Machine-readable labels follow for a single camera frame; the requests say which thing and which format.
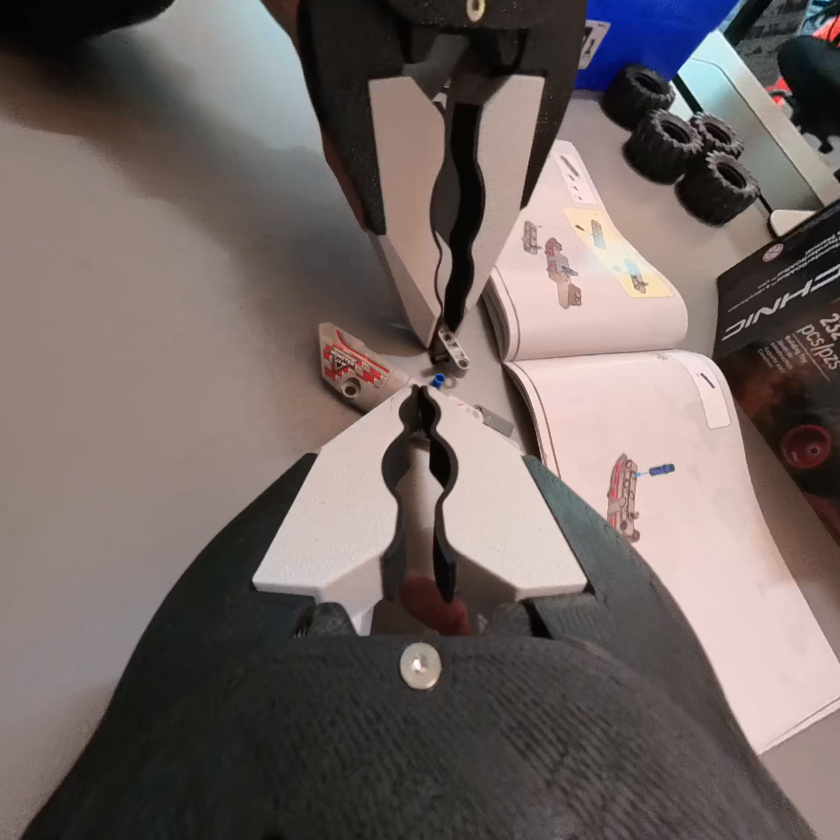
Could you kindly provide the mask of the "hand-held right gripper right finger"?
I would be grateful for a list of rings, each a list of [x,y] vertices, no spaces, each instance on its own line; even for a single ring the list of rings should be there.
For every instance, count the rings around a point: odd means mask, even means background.
[[[425,388],[434,511],[434,576],[446,602],[505,604],[582,592],[587,579],[509,437],[477,410]]]

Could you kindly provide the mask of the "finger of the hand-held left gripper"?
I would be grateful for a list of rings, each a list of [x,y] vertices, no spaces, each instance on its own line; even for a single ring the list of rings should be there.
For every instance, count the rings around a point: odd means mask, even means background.
[[[445,109],[443,323],[458,331],[522,207],[543,79],[454,79]]]
[[[438,335],[452,268],[449,246],[432,219],[445,159],[445,121],[411,77],[371,80],[369,90],[385,213],[385,233],[371,234],[371,243],[411,328],[428,349]]]

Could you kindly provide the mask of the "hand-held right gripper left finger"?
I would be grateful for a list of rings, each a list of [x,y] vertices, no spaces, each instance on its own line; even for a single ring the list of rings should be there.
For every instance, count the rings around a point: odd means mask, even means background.
[[[406,577],[405,507],[398,485],[419,428],[409,385],[325,444],[253,576],[260,592],[342,606],[371,632],[376,606]]]

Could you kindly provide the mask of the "grey toy brick beam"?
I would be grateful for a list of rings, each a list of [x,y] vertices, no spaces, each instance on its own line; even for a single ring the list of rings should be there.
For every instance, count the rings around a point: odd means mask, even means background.
[[[455,332],[441,324],[429,350],[430,360],[443,365],[455,378],[463,378],[470,370],[470,360]]]

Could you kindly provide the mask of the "grey desk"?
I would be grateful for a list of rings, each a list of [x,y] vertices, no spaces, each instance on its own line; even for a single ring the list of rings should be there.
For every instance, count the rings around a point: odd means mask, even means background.
[[[580,593],[446,602],[425,386],[406,577],[360,635],[253,576],[342,432],[283,373],[316,292],[391,303],[302,154],[283,209],[199,186],[111,214],[63,156],[2,188],[2,691],[26,723],[78,671],[110,701],[20,838],[815,838],[749,746],[675,597],[529,470]]]

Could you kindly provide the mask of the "blue storage bin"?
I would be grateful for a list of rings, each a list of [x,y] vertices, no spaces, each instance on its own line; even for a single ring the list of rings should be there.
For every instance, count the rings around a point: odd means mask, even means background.
[[[604,91],[638,64],[672,79],[736,1],[589,1],[575,90]]]

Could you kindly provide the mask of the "black toy tyre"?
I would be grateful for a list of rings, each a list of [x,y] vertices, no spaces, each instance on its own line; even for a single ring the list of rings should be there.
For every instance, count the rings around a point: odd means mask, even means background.
[[[703,224],[721,227],[760,198],[755,177],[730,154],[709,152],[677,182],[675,193],[689,215]]]
[[[644,115],[623,145],[625,161],[650,182],[673,185],[703,150],[698,131],[664,109]]]
[[[727,122],[709,112],[696,112],[689,124],[700,137],[700,155],[727,154],[738,159],[744,151],[744,142]]]
[[[627,131],[651,112],[669,110],[676,99],[676,89],[670,80],[656,70],[631,63],[620,69],[601,99],[605,116]]]

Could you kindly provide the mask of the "grey printed toy panel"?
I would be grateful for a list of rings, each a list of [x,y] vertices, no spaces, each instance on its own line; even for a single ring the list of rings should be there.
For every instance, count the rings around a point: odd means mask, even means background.
[[[318,325],[323,380],[360,413],[368,413],[411,385],[410,374],[331,322]]]

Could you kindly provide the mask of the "open instruction booklet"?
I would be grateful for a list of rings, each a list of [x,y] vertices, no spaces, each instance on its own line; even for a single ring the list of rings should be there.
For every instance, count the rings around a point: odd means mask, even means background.
[[[554,143],[484,300],[542,462],[668,587],[753,750],[837,710],[837,657],[761,512],[723,373],[676,348],[682,297],[572,143]]]

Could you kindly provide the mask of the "black rubber Lego tyres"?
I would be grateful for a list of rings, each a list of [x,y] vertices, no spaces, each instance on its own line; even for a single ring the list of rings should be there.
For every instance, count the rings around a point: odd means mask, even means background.
[[[839,197],[826,159],[777,108],[723,33],[713,30],[681,67],[678,79],[700,110],[729,123],[745,143],[743,165],[755,176],[762,200],[731,228],[750,221],[767,235],[765,219],[776,209],[820,211]]]

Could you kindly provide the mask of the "black toy set box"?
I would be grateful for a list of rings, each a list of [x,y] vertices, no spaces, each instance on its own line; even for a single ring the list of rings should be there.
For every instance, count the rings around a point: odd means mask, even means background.
[[[712,359],[839,540],[839,202],[717,279]]]

